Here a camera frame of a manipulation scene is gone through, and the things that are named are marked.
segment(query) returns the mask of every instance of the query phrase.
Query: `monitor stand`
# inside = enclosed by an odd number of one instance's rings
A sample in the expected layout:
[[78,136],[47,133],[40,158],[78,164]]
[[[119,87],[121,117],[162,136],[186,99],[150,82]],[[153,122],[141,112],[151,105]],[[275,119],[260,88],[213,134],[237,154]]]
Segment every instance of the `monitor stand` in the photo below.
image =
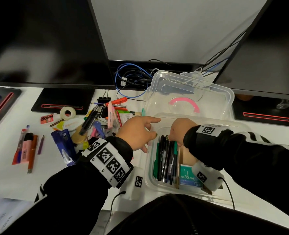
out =
[[289,126],[289,101],[254,96],[248,101],[235,97],[233,113],[237,120]]
[[64,106],[71,106],[76,114],[88,113],[94,89],[89,88],[44,88],[31,111],[60,113]]

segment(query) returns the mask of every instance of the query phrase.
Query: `tape roll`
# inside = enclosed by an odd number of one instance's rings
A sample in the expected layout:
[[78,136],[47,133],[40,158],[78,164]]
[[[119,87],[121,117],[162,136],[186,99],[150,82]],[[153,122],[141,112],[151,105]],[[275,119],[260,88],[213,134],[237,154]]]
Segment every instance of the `tape roll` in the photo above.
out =
[[[67,116],[67,115],[65,114],[66,111],[69,111],[69,112],[71,113],[71,115],[70,115],[70,116]],[[60,111],[60,117],[61,117],[62,119],[64,119],[64,120],[73,119],[73,118],[75,118],[75,116],[76,116],[76,110],[75,110],[74,108],[70,107],[70,106],[65,106],[65,107],[63,107],[63,108],[61,109],[61,111]]]

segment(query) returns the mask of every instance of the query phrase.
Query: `black sleeve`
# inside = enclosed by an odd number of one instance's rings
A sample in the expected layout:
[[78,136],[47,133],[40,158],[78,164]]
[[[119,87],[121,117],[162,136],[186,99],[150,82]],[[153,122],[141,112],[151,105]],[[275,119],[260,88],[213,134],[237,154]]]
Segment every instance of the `black sleeve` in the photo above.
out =
[[289,215],[288,145],[270,143],[256,133],[231,130],[204,141],[196,133],[199,127],[191,128],[184,138],[192,155],[214,169],[225,169],[238,185]]
[[[129,162],[132,148],[108,137]],[[35,204],[2,234],[90,234],[107,198],[110,184],[84,158],[51,176],[40,186]]]

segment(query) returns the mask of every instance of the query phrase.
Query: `hand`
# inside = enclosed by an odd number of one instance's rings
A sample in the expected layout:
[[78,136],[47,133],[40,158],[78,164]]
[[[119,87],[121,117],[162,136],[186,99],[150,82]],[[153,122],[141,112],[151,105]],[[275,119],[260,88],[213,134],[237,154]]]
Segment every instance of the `hand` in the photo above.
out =
[[145,144],[155,139],[157,133],[149,132],[145,128],[150,130],[151,123],[158,123],[160,121],[160,118],[150,116],[134,116],[124,123],[123,127],[116,134],[116,137],[125,140],[134,151],[141,149],[144,153],[147,153],[148,150]]
[[178,118],[172,124],[170,128],[170,135],[168,139],[170,141],[176,141],[178,146],[182,146],[184,144],[184,137],[188,130],[192,127],[197,126],[195,122],[187,118]]

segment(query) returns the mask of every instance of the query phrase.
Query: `white wall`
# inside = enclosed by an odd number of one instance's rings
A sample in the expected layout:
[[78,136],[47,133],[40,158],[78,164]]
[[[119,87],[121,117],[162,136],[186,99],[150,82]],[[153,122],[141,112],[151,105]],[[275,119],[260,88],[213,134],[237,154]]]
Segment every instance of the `white wall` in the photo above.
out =
[[91,1],[109,59],[190,63],[205,63],[225,48],[251,24],[266,2]]

